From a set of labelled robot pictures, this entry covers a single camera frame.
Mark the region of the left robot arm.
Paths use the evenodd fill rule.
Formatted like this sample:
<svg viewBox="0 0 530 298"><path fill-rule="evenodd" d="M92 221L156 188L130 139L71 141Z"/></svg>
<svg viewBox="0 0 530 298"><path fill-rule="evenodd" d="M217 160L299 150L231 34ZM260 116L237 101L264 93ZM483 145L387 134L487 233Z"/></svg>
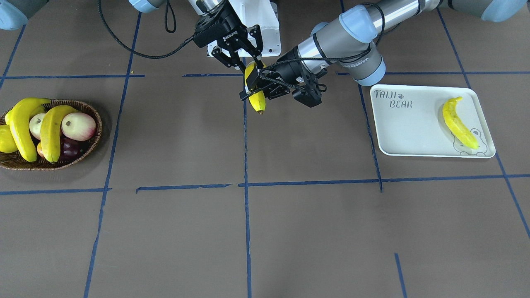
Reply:
<svg viewBox="0 0 530 298"><path fill-rule="evenodd" d="M320 104L326 86L318 79L335 63L363 86L379 82L386 72L377 43L383 33L422 12L448 7L484 21L503 22L526 4L525 0L381 0L350 8L333 21L318 24L310 37L275 63L259 69L248 66L241 100L254 96L275 99L292 94L307 107Z"/></svg>

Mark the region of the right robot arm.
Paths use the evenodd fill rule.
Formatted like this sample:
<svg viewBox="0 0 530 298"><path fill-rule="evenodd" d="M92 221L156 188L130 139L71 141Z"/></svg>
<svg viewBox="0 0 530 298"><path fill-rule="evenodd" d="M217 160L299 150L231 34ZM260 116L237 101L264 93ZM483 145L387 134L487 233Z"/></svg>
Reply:
<svg viewBox="0 0 530 298"><path fill-rule="evenodd" d="M38 11L47 3L47 0L2 0L1 29L16 30L26 25ZM147 59L163 59L170 57L183 49L190 42L194 42L199 48L206 47L211 42L217 46L212 51L212 56L227 68L235 68L244 71L244 65L239 55L239 50L248 53L256 63L258 69L263 69L262 62L263 38L260 25L248 27L243 24L235 9L228 0L192 0L191 4L199 9L199 19L195 25L195 32L184 40L180 46L173 51L159 56L151 56L140 53L125 45L111 30L106 22L102 9L102 2L98 0L98 13L104 27L118 42L121 47L134 55Z"/></svg>

